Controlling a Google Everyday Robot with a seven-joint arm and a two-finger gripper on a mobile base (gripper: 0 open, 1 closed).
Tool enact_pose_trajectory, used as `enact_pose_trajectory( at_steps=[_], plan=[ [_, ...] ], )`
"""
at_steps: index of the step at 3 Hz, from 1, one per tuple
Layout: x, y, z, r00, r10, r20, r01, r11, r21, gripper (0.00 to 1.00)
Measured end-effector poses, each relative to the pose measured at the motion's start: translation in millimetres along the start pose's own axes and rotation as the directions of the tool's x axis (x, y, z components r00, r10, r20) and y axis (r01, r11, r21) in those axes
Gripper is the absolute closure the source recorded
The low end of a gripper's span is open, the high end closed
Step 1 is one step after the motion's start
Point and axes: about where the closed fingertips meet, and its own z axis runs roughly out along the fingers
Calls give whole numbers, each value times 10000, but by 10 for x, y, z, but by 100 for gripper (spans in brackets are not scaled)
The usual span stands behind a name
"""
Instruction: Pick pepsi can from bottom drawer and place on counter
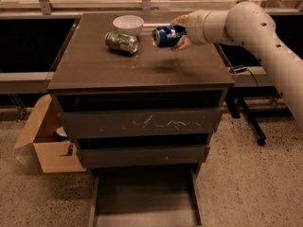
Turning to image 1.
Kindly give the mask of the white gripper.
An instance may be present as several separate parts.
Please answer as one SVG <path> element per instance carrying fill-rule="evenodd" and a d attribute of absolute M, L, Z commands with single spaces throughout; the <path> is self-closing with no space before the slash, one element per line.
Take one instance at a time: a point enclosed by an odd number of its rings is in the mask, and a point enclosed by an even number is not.
<path fill-rule="evenodd" d="M 171 25 L 187 27 L 187 35 L 183 35 L 171 50 L 184 50 L 191 47 L 192 44 L 207 44 L 207 40 L 205 38 L 205 20 L 209 13 L 209 10 L 199 9 L 171 20 Z"/>

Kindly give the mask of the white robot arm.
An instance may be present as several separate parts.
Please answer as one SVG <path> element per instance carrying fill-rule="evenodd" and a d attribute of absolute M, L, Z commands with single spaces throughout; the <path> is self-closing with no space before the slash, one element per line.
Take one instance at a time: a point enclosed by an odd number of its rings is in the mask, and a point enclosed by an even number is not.
<path fill-rule="evenodd" d="M 249 51 L 303 128 L 303 60 L 278 38 L 275 22 L 261 6 L 246 1 L 228 10 L 199 9 L 171 22 L 187 29 L 176 50 L 193 44 L 227 44 Z"/>

